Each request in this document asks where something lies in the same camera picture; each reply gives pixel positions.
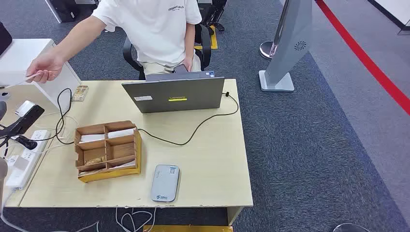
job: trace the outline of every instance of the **light wood desk surface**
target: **light wood desk surface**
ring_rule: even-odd
[[[30,100],[31,102],[34,102],[41,106],[43,109],[45,109],[45,112],[43,115],[49,114],[49,113],[54,113],[57,112],[58,109],[43,95],[40,90],[34,86],[34,85],[19,85],[19,86],[14,86],[11,88],[4,89],[0,92],[9,92],[11,94],[10,98],[6,101],[7,103],[7,113],[4,115],[3,119],[1,120],[1,124],[4,126],[9,126],[10,124],[14,123],[19,116],[15,114],[15,111],[21,106],[21,104],[26,101]],[[58,115],[50,115],[50,116],[43,116],[39,118],[36,122],[35,125],[38,126],[46,126],[46,127],[53,127],[55,126],[56,120],[58,120]],[[35,127],[34,125],[31,126],[27,132],[24,134],[27,138],[30,138],[31,135],[35,130],[44,130],[44,128],[38,128]],[[9,148],[7,157],[10,157],[12,155],[21,155],[23,152],[23,147],[20,145],[15,145],[16,142],[14,141],[9,141]],[[1,157],[3,157],[4,154],[4,147],[1,148]],[[36,172],[37,168],[39,167],[41,160],[43,159],[44,154],[41,154],[39,161],[37,162],[36,168],[34,169],[34,173]],[[7,178],[9,177],[11,173],[11,170],[9,170],[8,175],[4,181],[4,184],[6,184]],[[24,194],[26,193],[28,186],[33,179],[34,175],[31,175],[31,178],[29,179],[26,187],[22,190],[16,191],[9,199],[7,202],[8,207],[18,207],[20,205],[20,202],[22,201]],[[9,195],[10,189],[6,186],[4,186],[4,196]]]
[[[80,126],[131,120],[164,139],[186,141],[198,124],[214,114],[231,113],[236,104],[222,96],[219,109],[142,114],[127,95],[124,81],[84,81],[83,102],[73,102],[68,115]],[[225,80],[224,91],[238,101],[236,81]],[[202,125],[191,142],[176,146],[141,131],[141,174],[83,183],[77,179],[73,145],[46,153],[21,207],[242,207],[252,206],[248,163],[240,111]],[[51,146],[59,145],[53,141]],[[154,202],[150,190],[158,164],[180,167],[177,198]]]

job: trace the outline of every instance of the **red line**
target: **red line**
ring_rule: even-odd
[[[383,73],[383,71],[372,61],[360,45],[354,40],[349,32],[344,28],[341,22],[332,13],[323,0],[316,0],[317,5],[329,19],[330,23],[339,32],[343,40],[350,49],[356,54],[363,65],[369,70],[380,85],[392,96],[392,98],[410,115],[410,99]]]

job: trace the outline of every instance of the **white power strip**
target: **white power strip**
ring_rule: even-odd
[[[47,130],[36,130],[31,139],[41,140],[50,137],[50,132]],[[12,188],[22,189],[27,184],[30,176],[37,164],[38,159],[41,156],[41,152],[44,151],[46,141],[37,141],[37,146],[33,150],[28,150],[24,148],[21,156],[15,155],[7,159],[7,165],[12,172],[7,179],[6,186]]]

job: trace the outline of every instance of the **white wall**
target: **white wall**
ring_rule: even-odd
[[[404,25],[410,20],[410,0],[375,0]]]

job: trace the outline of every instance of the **wooden box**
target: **wooden box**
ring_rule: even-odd
[[[133,135],[108,138],[109,132],[133,128]],[[104,134],[104,139],[81,143],[81,136],[88,134]],[[85,183],[141,172],[141,135],[131,121],[77,128],[74,145],[78,179]]]

